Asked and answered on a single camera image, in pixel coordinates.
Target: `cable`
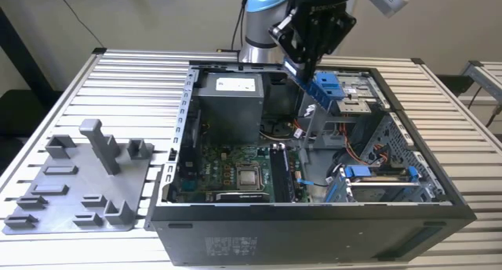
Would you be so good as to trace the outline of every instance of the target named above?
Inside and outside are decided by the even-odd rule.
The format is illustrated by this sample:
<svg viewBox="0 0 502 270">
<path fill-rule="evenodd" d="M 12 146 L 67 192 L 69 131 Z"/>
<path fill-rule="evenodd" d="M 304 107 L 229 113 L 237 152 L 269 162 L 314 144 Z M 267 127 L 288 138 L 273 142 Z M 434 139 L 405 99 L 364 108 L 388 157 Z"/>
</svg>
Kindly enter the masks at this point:
<svg viewBox="0 0 502 270">
<path fill-rule="evenodd" d="M 473 99 L 470 100 L 470 103 L 469 103 L 468 109 L 472 108 L 473 102 L 474 102 L 474 100 L 477 99 L 477 96 L 478 96 L 478 94 L 480 94 L 480 92 L 481 92 L 481 89 L 482 89 L 482 87 L 480 86 L 478 91 L 477 91 L 477 93 L 474 94 Z"/>
<path fill-rule="evenodd" d="M 326 178 L 332 177 L 332 174 L 337 172 L 337 170 L 340 169 L 342 165 L 344 163 L 340 163 L 336 165 L 336 163 L 333 162 L 333 164 L 330 165 L 329 171 L 326 172 Z"/>
<path fill-rule="evenodd" d="M 301 184 L 305 184 L 305 185 L 310 185 L 310 186 L 322 186 L 322 187 L 328 187 L 329 185 L 322 185 L 322 184 L 317 184 L 312 181 L 306 181 L 304 179 L 297 179 L 297 182 L 300 182 Z"/>
<path fill-rule="evenodd" d="M 272 139 L 273 141 L 289 141 L 292 139 L 280 139 L 280 138 L 274 138 L 273 136 L 269 136 L 266 133 L 263 133 L 262 131 L 259 132 L 259 134 L 262 136 L 265 136 L 267 139 Z"/>
<path fill-rule="evenodd" d="M 492 114 L 490 120 L 488 120 L 488 123 L 485 125 L 486 128 L 490 127 L 492 123 L 494 122 L 496 116 L 497 114 Z"/>
<path fill-rule="evenodd" d="M 233 35 L 233 44 L 231 44 L 231 48 L 230 50 L 234 50 L 234 43 L 235 43 L 235 35 L 237 35 L 237 29 L 239 28 L 239 21 L 241 21 L 241 17 L 243 15 L 243 9 L 241 9 L 241 12 L 239 12 L 239 17 L 237 19 L 237 24 L 235 24 L 235 29 L 234 29 L 234 35 Z"/>
<path fill-rule="evenodd" d="M 245 43 L 243 43 L 243 24 L 245 24 L 245 8 L 243 8 L 243 16 L 241 18 L 241 48 L 243 48 Z"/>
<path fill-rule="evenodd" d="M 305 132 L 305 130 L 300 126 L 297 119 L 293 119 L 293 125 Z M 317 139 L 317 136 L 310 136 L 309 139 Z"/>
<path fill-rule="evenodd" d="M 389 161 L 389 155 L 388 155 L 388 153 L 384 151 L 384 152 L 381 152 L 381 150 L 382 149 L 385 149 L 385 150 L 388 150 L 389 149 L 389 147 L 386 148 L 382 144 L 376 144 L 374 145 L 374 149 L 380 152 L 380 156 L 382 156 L 382 158 L 384 158 L 384 163 L 386 163 L 388 161 Z"/>
<path fill-rule="evenodd" d="M 380 160 L 384 160 L 384 157 L 381 157 L 381 158 L 377 158 L 372 163 L 370 163 L 370 165 L 374 165 L 376 164 L 376 162 L 377 161 L 380 161 Z"/>
<path fill-rule="evenodd" d="M 74 13 L 74 15 L 75 15 L 78 21 L 79 21 L 81 24 L 85 26 L 85 28 L 87 29 L 87 31 L 91 33 L 91 35 L 93 35 L 94 38 L 97 39 L 97 41 L 98 41 L 98 43 L 101 44 L 101 46 L 105 48 L 105 45 L 103 45 L 101 39 L 98 39 L 95 33 L 94 33 L 94 32 L 91 31 L 91 29 L 86 26 L 85 22 L 82 22 L 82 20 L 81 20 L 81 18 L 79 18 L 79 15 L 75 13 L 75 10 L 71 8 L 71 5 L 70 5 L 69 1 L 66 1 L 66 0 L 63 0 L 63 1 L 65 1 L 66 5 L 69 6 L 71 12 Z"/>
<path fill-rule="evenodd" d="M 235 24 L 235 29 L 234 29 L 231 50 L 234 50 L 235 35 L 237 35 L 237 29 L 239 28 L 239 23 L 241 23 L 241 47 L 243 47 L 243 21 L 245 21 L 245 8 L 246 8 L 247 2 L 249 0 L 242 0 L 241 2 L 241 11 L 239 11 L 239 17 L 237 18 L 237 24 Z"/>
<path fill-rule="evenodd" d="M 352 144 L 349 143 L 349 138 L 348 138 L 346 135 L 345 135 L 345 148 L 346 148 L 346 150 L 348 150 L 348 152 L 349 152 L 349 155 L 352 156 L 352 158 L 353 158 L 357 162 L 360 162 L 360 163 L 362 163 L 362 164 L 365 164 L 365 165 L 369 165 L 369 163 L 365 162 L 365 161 L 360 158 L 360 156 L 357 156 L 357 154 L 356 154 L 356 152 L 354 152 L 354 149 L 353 149 L 353 147 L 352 147 Z"/>
</svg>

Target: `white wall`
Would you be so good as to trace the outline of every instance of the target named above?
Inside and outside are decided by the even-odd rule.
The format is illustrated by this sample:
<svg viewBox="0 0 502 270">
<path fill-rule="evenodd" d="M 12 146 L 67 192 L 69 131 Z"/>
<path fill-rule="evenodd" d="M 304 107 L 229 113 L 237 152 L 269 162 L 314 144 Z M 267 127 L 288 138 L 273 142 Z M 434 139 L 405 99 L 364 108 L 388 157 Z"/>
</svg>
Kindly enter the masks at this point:
<svg viewBox="0 0 502 270">
<path fill-rule="evenodd" d="M 11 89 L 30 89 L 11 60 L 0 48 L 0 97 Z"/>
<path fill-rule="evenodd" d="M 358 0 L 353 14 L 341 55 L 421 57 L 442 74 L 458 74 L 468 60 L 502 61 L 501 0 L 412 0 L 390 19 Z"/>
<path fill-rule="evenodd" d="M 109 48 L 230 48 L 241 0 L 67 0 Z M 65 89 L 98 47 L 62 0 L 0 0 L 47 79 Z"/>
</svg>

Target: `blue latch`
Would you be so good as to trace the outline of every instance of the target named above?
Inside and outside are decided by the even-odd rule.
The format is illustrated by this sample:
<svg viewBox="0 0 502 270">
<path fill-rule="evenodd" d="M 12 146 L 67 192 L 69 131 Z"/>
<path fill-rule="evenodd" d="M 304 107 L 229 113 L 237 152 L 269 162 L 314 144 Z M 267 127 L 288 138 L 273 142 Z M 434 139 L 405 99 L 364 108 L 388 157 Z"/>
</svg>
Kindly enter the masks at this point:
<svg viewBox="0 0 502 270">
<path fill-rule="evenodd" d="M 316 83 L 321 85 L 321 88 L 333 99 L 342 100 L 346 97 L 346 93 L 340 86 L 340 81 L 334 72 L 317 72 Z"/>
<path fill-rule="evenodd" d="M 350 177 L 369 177 L 372 176 L 372 171 L 370 167 L 362 166 L 362 165 L 356 165 L 356 166 L 349 166 L 345 169 L 345 174 L 348 175 L 348 178 Z"/>
<path fill-rule="evenodd" d="M 410 172 L 410 181 L 417 182 L 418 181 L 418 170 L 416 166 L 410 166 L 408 168 L 408 171 Z"/>
</svg>

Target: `aluminum slotted table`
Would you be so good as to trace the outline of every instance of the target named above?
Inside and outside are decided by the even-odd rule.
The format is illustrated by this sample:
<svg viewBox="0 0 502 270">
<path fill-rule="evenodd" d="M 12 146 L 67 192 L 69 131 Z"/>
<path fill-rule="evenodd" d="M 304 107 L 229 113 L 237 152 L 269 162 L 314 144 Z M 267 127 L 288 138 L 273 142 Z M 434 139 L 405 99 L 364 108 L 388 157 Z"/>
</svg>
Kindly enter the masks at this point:
<svg viewBox="0 0 502 270">
<path fill-rule="evenodd" d="M 22 152 L 0 177 L 0 219 L 16 207 L 49 153 L 54 134 L 77 143 L 86 118 L 99 118 L 118 142 L 155 145 L 135 229 L 129 232 L 12 235 L 0 233 L 0 266 L 15 269 L 171 269 L 155 232 L 143 230 L 155 176 L 169 140 L 190 60 L 235 61 L 235 54 L 107 50 L 93 54 Z M 445 171 L 477 213 L 473 222 L 409 264 L 342 265 L 341 269 L 502 269 L 502 144 L 428 66 L 412 59 L 326 56 L 324 65 L 378 68 Z M 333 269 L 337 265 L 242 266 Z"/>
</svg>

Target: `metal chassis frame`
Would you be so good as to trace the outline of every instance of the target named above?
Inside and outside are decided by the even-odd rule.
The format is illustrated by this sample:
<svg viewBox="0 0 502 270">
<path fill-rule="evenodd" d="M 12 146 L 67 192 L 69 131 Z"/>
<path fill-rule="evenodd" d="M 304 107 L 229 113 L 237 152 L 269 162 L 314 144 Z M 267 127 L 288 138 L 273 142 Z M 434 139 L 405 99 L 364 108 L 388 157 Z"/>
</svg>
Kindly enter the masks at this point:
<svg viewBox="0 0 502 270">
<path fill-rule="evenodd" d="M 502 104 L 502 82 L 484 63 L 489 64 L 489 62 L 470 61 L 462 70 L 462 75 L 472 77 L 474 82 L 478 83 L 496 98 L 498 104 Z"/>
<path fill-rule="evenodd" d="M 195 61 L 191 62 L 191 66 L 193 69 L 206 68 L 217 69 L 217 71 L 282 72 L 282 70 L 280 70 L 281 65 L 257 65 L 238 64 L 234 62 Z M 372 76 L 376 79 L 376 83 L 380 85 L 382 93 L 392 105 L 392 109 L 398 115 L 401 122 L 414 140 L 416 146 L 422 152 L 422 155 L 426 158 L 433 172 L 441 181 L 446 195 L 449 195 L 450 197 L 449 200 L 452 201 L 453 206 L 428 204 L 417 204 L 412 206 L 390 206 L 378 204 L 364 204 L 357 206 L 353 206 L 352 204 L 338 204 L 333 206 L 314 204 L 171 204 L 163 202 L 162 196 L 159 196 L 162 194 L 161 190 L 167 186 L 166 184 L 173 182 L 173 174 L 170 174 L 170 171 L 173 172 L 177 170 L 174 167 L 174 162 L 170 162 L 167 165 L 169 172 L 166 172 L 165 167 L 163 175 L 159 181 L 157 181 L 155 192 L 158 192 L 158 195 L 154 195 L 154 199 L 157 197 L 157 201 L 151 201 L 146 223 L 146 226 L 150 229 L 151 227 L 155 228 L 161 239 L 166 240 L 170 237 L 169 233 L 166 233 L 170 228 L 179 228 L 170 226 L 178 226 L 177 224 L 183 224 L 185 228 L 191 228 L 190 226 L 197 222 L 209 224 L 209 226 L 211 226 L 211 222 L 214 221 L 255 221 L 257 226 L 273 221 L 306 221 L 306 230 L 309 230 L 309 221 L 314 222 L 316 220 L 345 220 L 349 223 L 352 220 L 358 221 L 362 219 L 377 221 L 386 220 L 389 222 L 393 222 L 393 220 L 409 219 L 422 221 L 425 228 L 428 228 L 428 226 L 441 226 L 441 231 L 438 231 L 436 234 L 432 234 L 432 236 L 426 237 L 425 239 L 420 239 L 417 241 L 417 238 L 413 237 L 409 241 L 412 244 L 414 244 L 413 247 L 410 247 L 408 245 L 408 242 L 405 242 L 401 247 L 410 248 L 408 253 L 404 254 L 400 252 L 390 252 L 374 257 L 373 259 L 373 261 L 409 261 L 434 244 L 441 242 L 446 237 L 457 232 L 464 226 L 466 226 L 466 224 L 477 219 L 474 212 L 462 199 L 460 192 L 456 189 L 452 180 L 449 179 L 448 174 L 433 155 L 432 150 L 429 149 L 421 135 L 418 134 L 418 130 L 413 125 L 412 120 L 405 114 L 405 109 L 378 70 L 376 68 L 342 66 L 320 67 L 321 70 L 337 70 L 340 68 L 348 68 L 354 71 L 365 71 L 372 73 Z M 191 82 L 194 82 L 194 76 L 189 75 L 186 81 L 187 85 Z M 178 120 L 179 122 L 183 122 L 181 118 L 183 118 L 182 112 L 178 116 Z"/>
</svg>

